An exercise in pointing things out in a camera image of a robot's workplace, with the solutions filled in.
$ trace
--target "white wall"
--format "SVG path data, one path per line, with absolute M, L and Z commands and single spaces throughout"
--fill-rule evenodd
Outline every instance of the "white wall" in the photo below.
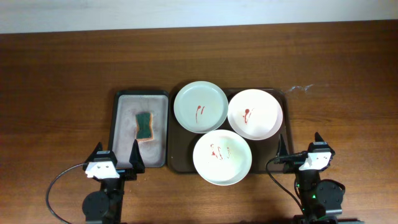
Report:
M 0 33 L 398 19 L 398 0 L 0 0 Z

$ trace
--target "wooden table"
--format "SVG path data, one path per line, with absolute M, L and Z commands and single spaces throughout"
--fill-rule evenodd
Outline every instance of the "wooden table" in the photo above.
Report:
M 287 96 L 296 151 L 318 131 L 336 151 L 321 177 L 345 184 L 341 218 L 398 220 L 398 21 L 0 35 L 0 222 L 56 223 L 50 181 L 105 148 L 113 96 L 274 87 Z M 292 175 L 276 175 L 293 191 Z M 100 185 L 73 170 L 54 185 L 61 217 L 83 223 L 81 203 Z M 127 223 L 238 223 L 300 210 L 267 175 L 229 187 L 166 166 L 125 188 Z

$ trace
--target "tray rim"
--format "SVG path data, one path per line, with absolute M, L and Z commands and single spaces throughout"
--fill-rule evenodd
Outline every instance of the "tray rim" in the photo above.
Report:
M 164 95 L 167 97 L 167 124 L 166 124 L 166 152 L 165 159 L 161 166 L 158 167 L 146 167 L 146 168 L 161 168 L 167 163 L 167 156 L 169 151 L 169 116 L 170 116 L 170 97 L 169 93 L 166 90 L 119 90 L 116 92 L 113 100 L 113 108 L 112 108 L 112 120 L 111 120 L 111 130 L 109 132 L 109 141 L 108 141 L 108 151 L 113 150 L 113 141 L 114 141 L 114 129 L 116 127 L 116 117 L 118 115 L 118 104 L 119 98 L 123 95 Z
M 294 145 L 293 145 L 293 136 L 292 136 L 292 130 L 291 130 L 291 125 L 290 125 L 290 117 L 289 117 L 289 107 L 287 104 L 287 99 L 286 99 L 286 94 L 278 89 L 278 88 L 269 88 L 269 87 L 257 87 L 257 88 L 239 88 L 239 87 L 234 87 L 234 88 L 221 88 L 222 91 L 225 90 L 240 90 L 240 91 L 244 91 L 244 90 L 251 90 L 251 89 L 257 89 L 257 90 L 274 90 L 276 92 L 278 92 L 282 97 L 280 98 L 282 101 L 282 106 L 285 109 L 284 111 L 287 111 L 287 113 L 284 113 L 284 121 L 285 121 L 285 127 L 286 127 L 286 137 L 287 139 L 285 140 L 286 145 L 288 145 L 289 150 L 287 150 L 287 152 L 289 154 L 294 153 Z M 176 93 L 173 93 L 173 95 L 171 96 L 172 98 L 174 97 L 174 95 L 177 95 L 179 91 L 177 91 Z M 176 174 L 179 175 L 198 175 L 197 172 L 193 173 L 193 172 L 180 172 L 177 171 L 173 168 L 173 166 L 171 164 L 169 164 L 169 145 L 167 145 L 167 152 L 166 152 L 166 165 L 167 167 L 173 171 Z M 281 171 L 271 171 L 272 173 L 280 173 Z M 266 174 L 266 172 L 249 172 L 248 174 Z

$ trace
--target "plate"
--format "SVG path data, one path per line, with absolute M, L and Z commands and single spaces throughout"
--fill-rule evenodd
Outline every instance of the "plate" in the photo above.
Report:
M 229 102 L 229 124 L 244 138 L 267 139 L 278 132 L 282 120 L 282 107 L 265 91 L 244 90 Z
M 188 131 L 207 133 L 220 127 L 228 114 L 225 93 L 210 82 L 198 81 L 184 86 L 174 101 L 174 115 Z
M 252 162 L 247 142 L 228 130 L 211 131 L 202 136 L 193 150 L 198 173 L 216 185 L 231 185 L 242 180 Z

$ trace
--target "scrubbing pad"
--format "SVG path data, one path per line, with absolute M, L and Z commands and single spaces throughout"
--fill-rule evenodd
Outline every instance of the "scrubbing pad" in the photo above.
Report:
M 137 136 L 138 141 L 148 141 L 152 140 L 152 114 L 151 113 L 141 113 L 136 114 L 137 121 Z

